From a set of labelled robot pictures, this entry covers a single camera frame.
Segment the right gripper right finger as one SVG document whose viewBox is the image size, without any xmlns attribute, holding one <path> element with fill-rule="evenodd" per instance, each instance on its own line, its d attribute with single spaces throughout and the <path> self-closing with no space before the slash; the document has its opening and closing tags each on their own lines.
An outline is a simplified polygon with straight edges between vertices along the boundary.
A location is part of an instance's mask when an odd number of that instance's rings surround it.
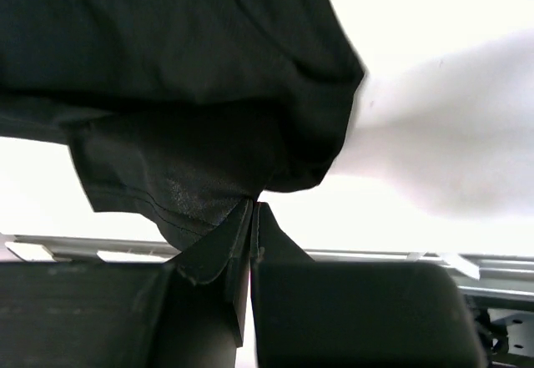
<svg viewBox="0 0 534 368">
<path fill-rule="evenodd" d="M 262 367 L 483 367 L 465 301 L 439 266 L 316 261 L 265 203 L 251 223 L 251 299 Z"/>
</svg>

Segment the black t shirt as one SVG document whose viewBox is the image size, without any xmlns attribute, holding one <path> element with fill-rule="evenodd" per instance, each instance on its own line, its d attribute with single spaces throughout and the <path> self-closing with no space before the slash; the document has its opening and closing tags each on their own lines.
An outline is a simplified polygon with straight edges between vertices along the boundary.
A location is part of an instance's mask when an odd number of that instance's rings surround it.
<svg viewBox="0 0 534 368">
<path fill-rule="evenodd" d="M 68 146 L 97 212 L 185 250 L 310 189 L 364 67 L 330 0 L 1 0 L 1 134 Z"/>
</svg>

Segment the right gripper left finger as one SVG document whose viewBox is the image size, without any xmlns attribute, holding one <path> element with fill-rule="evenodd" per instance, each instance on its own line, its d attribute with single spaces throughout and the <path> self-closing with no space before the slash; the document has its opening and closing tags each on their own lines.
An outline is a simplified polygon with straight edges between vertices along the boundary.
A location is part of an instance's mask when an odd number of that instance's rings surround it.
<svg viewBox="0 0 534 368">
<path fill-rule="evenodd" d="M 253 209 L 165 263 L 2 264 L 2 366 L 234 366 Z"/>
</svg>

